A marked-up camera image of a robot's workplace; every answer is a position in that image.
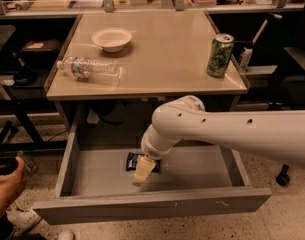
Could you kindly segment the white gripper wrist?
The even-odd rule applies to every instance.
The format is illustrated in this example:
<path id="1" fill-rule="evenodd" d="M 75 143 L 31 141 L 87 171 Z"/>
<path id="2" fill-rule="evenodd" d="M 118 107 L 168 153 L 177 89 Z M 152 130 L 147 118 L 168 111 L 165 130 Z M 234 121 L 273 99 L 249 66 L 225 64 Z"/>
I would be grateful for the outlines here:
<path id="1" fill-rule="evenodd" d="M 161 136 L 150 125 L 141 140 L 141 150 L 146 156 L 138 160 L 132 184 L 134 186 L 141 186 L 152 173 L 155 167 L 154 160 L 161 160 L 165 155 L 170 153 L 178 142 L 178 139 Z"/>

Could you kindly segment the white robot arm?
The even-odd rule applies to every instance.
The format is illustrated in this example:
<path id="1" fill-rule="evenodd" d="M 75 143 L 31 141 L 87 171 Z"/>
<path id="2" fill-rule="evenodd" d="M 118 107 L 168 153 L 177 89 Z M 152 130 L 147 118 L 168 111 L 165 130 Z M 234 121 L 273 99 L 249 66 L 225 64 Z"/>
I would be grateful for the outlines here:
<path id="1" fill-rule="evenodd" d="M 155 163 L 182 140 L 202 141 L 305 169 L 305 110 L 207 112 L 187 95 L 164 103 L 143 134 L 132 180 L 142 185 Z"/>

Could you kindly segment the person's hand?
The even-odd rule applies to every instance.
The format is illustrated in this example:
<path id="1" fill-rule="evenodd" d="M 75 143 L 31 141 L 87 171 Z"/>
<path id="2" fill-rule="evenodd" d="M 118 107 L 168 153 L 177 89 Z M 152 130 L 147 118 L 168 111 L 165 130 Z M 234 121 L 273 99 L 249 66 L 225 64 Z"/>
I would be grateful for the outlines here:
<path id="1" fill-rule="evenodd" d="M 15 171 L 8 175 L 0 176 L 0 208 L 7 209 L 24 191 L 25 181 L 25 162 L 17 156 L 18 162 Z"/>

